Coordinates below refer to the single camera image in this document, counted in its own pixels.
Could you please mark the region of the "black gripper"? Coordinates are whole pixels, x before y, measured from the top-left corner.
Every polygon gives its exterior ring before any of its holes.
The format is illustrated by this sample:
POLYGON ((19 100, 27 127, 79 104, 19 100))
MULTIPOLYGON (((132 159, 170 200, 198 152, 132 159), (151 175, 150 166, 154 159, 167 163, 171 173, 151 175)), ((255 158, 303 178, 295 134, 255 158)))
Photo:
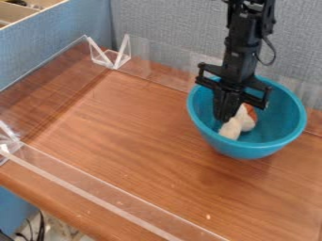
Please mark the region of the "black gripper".
POLYGON ((226 53, 222 65, 200 62, 195 83, 214 93, 214 115, 218 121, 230 120, 242 104, 264 109, 270 87, 255 76, 260 62, 262 40, 226 38, 226 53))

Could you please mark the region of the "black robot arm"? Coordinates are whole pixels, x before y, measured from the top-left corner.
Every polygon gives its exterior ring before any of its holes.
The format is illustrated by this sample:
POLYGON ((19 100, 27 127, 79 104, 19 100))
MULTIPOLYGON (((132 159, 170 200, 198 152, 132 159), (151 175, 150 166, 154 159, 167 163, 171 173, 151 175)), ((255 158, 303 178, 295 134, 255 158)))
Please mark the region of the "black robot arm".
POLYGON ((242 104, 264 109, 271 87, 255 76, 256 64, 268 66, 260 59, 262 42, 276 55, 268 41, 275 25, 275 0, 223 0, 227 4, 228 34, 224 59, 220 66, 200 62, 195 83, 210 88, 214 97, 214 118, 228 122, 242 104))

